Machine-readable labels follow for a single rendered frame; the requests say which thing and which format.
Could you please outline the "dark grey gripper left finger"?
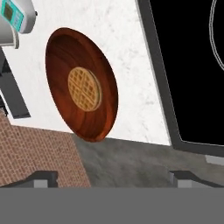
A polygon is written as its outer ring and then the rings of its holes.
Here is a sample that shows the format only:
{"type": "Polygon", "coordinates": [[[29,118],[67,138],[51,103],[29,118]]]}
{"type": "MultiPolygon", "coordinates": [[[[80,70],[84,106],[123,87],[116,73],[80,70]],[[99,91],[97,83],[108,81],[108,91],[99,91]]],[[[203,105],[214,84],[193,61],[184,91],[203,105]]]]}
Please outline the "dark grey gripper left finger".
{"type": "Polygon", "coordinates": [[[10,183],[7,187],[57,188],[58,173],[56,171],[35,171],[27,178],[10,183]]]}

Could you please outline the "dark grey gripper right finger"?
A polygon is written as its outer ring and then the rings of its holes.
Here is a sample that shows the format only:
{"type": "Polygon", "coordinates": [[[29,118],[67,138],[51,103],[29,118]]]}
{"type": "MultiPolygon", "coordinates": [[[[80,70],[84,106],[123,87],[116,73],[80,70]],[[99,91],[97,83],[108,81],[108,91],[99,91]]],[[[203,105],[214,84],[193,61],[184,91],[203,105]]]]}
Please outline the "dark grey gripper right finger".
{"type": "Polygon", "coordinates": [[[190,171],[170,171],[170,182],[177,188],[222,188],[222,185],[199,178],[190,171]]]}

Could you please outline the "round golden waffle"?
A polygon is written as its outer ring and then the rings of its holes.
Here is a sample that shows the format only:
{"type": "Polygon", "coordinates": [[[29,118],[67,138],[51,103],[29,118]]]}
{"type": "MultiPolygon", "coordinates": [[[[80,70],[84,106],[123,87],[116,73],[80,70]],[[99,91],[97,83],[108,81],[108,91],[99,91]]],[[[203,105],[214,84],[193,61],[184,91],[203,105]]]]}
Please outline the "round golden waffle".
{"type": "Polygon", "coordinates": [[[102,89],[95,75],[86,68],[77,66],[67,78],[69,94],[75,105],[85,112],[99,108],[102,102],[102,89]]]}

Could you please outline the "brown wooden bowl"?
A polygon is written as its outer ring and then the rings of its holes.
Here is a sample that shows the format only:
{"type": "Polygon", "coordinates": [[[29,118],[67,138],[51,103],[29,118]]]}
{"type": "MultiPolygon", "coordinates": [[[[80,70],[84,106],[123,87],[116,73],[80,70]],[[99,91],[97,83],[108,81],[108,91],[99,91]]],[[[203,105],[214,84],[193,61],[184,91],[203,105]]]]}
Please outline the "brown wooden bowl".
{"type": "Polygon", "coordinates": [[[112,129],[118,110],[118,89],[113,70],[101,49],[86,35],[69,28],[54,31],[45,49],[45,70],[57,110],[66,125],[88,142],[100,142],[112,129]],[[100,82],[101,105],[95,111],[78,108],[69,94],[69,72],[83,67],[100,82]]]}

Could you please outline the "white appliance with teal panel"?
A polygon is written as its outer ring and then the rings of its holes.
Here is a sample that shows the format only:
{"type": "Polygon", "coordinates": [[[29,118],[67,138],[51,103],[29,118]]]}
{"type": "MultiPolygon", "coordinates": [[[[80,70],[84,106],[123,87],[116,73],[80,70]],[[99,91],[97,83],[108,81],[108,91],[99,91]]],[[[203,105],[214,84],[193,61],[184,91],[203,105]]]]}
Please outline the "white appliance with teal panel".
{"type": "Polygon", "coordinates": [[[18,34],[31,33],[37,15],[32,0],[0,0],[0,47],[18,49],[18,34]]]}

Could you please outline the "black hob with grey frame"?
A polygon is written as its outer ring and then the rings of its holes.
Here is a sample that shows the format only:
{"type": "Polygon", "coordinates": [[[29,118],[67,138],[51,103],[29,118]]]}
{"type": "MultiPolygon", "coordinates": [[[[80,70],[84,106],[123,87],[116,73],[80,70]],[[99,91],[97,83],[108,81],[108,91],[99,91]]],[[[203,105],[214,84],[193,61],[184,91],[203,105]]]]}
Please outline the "black hob with grey frame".
{"type": "Polygon", "coordinates": [[[136,0],[171,146],[224,158],[224,0],[136,0]]]}

